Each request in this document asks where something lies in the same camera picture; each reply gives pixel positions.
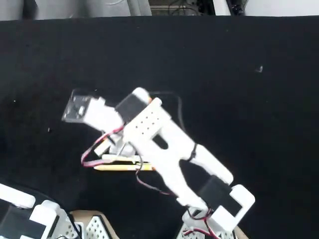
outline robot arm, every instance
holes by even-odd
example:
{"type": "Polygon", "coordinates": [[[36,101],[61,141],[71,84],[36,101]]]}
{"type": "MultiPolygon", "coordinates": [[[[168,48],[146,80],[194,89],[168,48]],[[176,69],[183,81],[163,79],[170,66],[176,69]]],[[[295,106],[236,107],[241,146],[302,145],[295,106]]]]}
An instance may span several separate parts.
{"type": "MultiPolygon", "coordinates": [[[[76,98],[88,99],[87,96],[76,98]]],[[[101,98],[91,98],[84,104],[79,102],[76,107],[74,99],[70,99],[62,120],[86,123],[104,132],[124,125],[120,136],[112,138],[115,141],[113,151],[130,152],[131,155],[137,151],[143,161],[155,167],[181,205],[202,213],[212,209],[213,213],[207,219],[209,227],[215,233],[231,232],[255,202],[254,196],[242,185],[231,188],[231,172],[171,120],[159,98],[151,102],[149,99],[149,94],[142,88],[136,88],[115,108],[105,106],[101,98]],[[154,141],[156,136],[168,144],[167,149],[154,141]],[[199,196],[188,187],[179,167],[180,160],[190,160],[211,175],[199,196]]],[[[187,212],[183,221],[189,228],[207,229],[203,221],[194,220],[187,212]]]]}

